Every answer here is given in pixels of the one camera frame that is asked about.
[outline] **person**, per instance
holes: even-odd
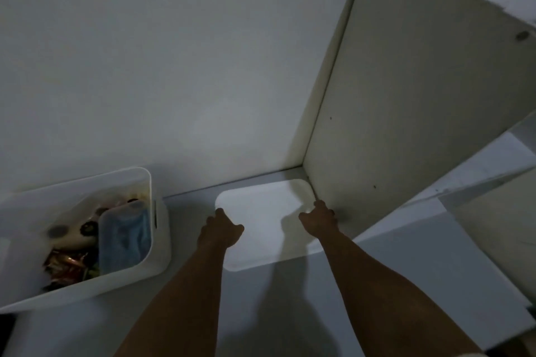
[[[341,233],[332,210],[316,201],[300,213],[329,261],[359,344],[367,357],[455,357],[479,347],[409,280],[369,256]],[[217,209],[206,220],[197,250],[157,294],[115,357],[213,357],[226,249],[243,225]]]

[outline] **screw hole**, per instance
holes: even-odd
[[[516,41],[517,42],[525,41],[529,35],[530,33],[526,30],[520,31],[518,34],[516,34]]]

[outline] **open storage bin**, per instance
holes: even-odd
[[[151,248],[137,265],[43,293],[50,281],[43,262],[51,251],[44,231],[91,194],[146,185]],[[171,260],[166,206],[140,167],[127,168],[13,194],[0,204],[0,313],[52,307],[90,298],[163,272]]]

